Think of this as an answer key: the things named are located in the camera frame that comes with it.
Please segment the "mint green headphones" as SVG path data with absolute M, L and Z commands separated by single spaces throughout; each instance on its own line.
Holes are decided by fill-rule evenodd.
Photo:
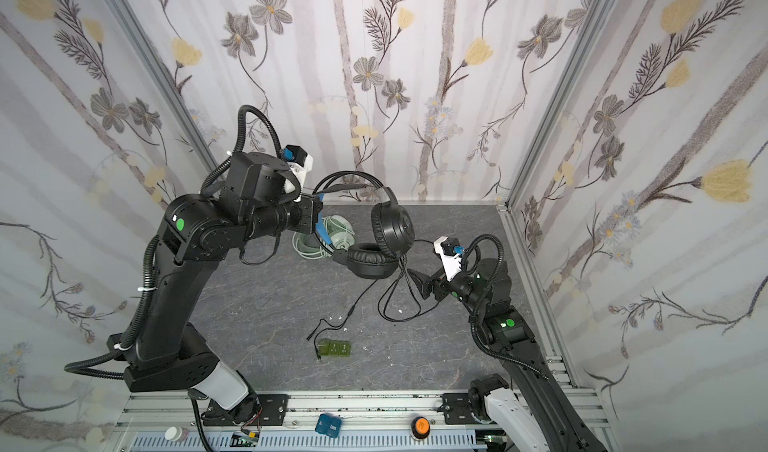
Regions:
M 331 215 L 322 219 L 315 233 L 295 232 L 291 243 L 301 258 L 320 260 L 330 257 L 335 250 L 348 250 L 356 243 L 356 234 L 345 217 Z

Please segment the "black and blue headphones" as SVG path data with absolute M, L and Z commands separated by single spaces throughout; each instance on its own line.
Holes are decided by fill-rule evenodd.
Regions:
M 415 242 L 409 212 L 399 204 L 393 190 L 380 179 L 363 171 L 337 171 L 322 178 L 314 195 L 352 191 L 369 186 L 378 202 L 370 211 L 372 242 L 356 242 L 346 249 L 329 246 L 330 258 L 356 277 L 381 280 L 392 276 Z

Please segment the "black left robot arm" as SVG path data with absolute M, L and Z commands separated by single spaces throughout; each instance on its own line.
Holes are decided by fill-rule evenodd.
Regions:
M 289 145 L 278 156 L 235 152 L 218 191 L 175 199 L 158 229 L 150 254 L 149 293 L 140 329 L 130 345 L 110 338 L 127 362 L 124 380 L 132 392 L 196 388 L 225 370 L 190 322 L 206 283 L 232 250 L 283 231 L 310 233 L 321 209 L 319 199 L 302 191 L 312 157 Z

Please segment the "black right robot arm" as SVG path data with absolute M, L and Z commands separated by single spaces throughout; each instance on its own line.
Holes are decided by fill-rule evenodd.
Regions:
M 453 297 L 468 312 L 478 349 L 501 362 L 510 379 L 492 374 L 471 382 L 469 411 L 480 423 L 500 426 L 519 451 L 604 451 L 549 368 L 534 332 L 511 302 L 505 264 L 482 259 L 471 272 L 449 278 L 438 271 L 420 279 L 420 293 Z

